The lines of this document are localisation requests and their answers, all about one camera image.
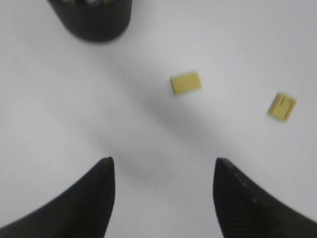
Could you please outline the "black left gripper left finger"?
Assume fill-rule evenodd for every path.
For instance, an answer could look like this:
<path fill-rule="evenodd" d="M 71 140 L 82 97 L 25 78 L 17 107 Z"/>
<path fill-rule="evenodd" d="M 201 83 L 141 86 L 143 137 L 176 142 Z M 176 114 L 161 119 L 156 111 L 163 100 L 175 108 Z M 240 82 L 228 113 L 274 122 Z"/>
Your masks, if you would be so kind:
<path fill-rule="evenodd" d="M 103 238 L 115 199 L 114 160 L 99 160 L 83 177 L 36 211 L 0 229 L 2 238 Z"/>

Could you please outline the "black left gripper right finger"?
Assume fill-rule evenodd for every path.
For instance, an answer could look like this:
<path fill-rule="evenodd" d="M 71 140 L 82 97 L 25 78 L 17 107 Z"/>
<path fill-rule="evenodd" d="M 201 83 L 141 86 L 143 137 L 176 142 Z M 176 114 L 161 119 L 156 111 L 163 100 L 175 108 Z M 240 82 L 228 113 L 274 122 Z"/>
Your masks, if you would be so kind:
<path fill-rule="evenodd" d="M 315 238 L 315 221 L 280 202 L 230 160 L 217 158 L 213 201 L 225 238 Z"/>

